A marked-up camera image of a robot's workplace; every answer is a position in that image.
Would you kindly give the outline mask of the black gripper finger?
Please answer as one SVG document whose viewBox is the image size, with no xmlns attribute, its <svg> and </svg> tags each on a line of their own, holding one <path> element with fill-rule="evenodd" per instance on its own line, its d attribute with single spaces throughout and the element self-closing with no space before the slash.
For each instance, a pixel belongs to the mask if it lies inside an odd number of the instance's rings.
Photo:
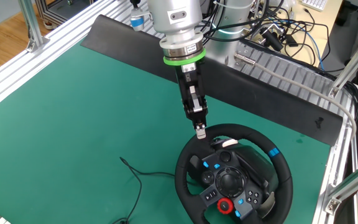
<svg viewBox="0 0 358 224">
<path fill-rule="evenodd" d="M 188 97 L 186 102 L 186 114 L 192 121 L 196 137 L 198 139 L 206 138 L 206 115 L 208 114 L 208 107 L 206 100 L 197 94 L 195 86 L 189 86 L 186 89 Z"/>
</svg>

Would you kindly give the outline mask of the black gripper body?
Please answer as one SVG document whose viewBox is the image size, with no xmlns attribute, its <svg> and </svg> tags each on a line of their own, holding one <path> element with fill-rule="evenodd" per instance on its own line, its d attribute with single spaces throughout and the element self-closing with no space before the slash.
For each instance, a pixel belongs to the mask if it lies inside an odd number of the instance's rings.
<svg viewBox="0 0 358 224">
<path fill-rule="evenodd" d="M 184 66 L 175 67 L 177 81 L 180 87 L 181 101 L 185 108 L 187 102 L 186 89 L 195 86 L 197 94 L 205 99 L 203 79 L 199 63 L 191 63 Z"/>
</svg>

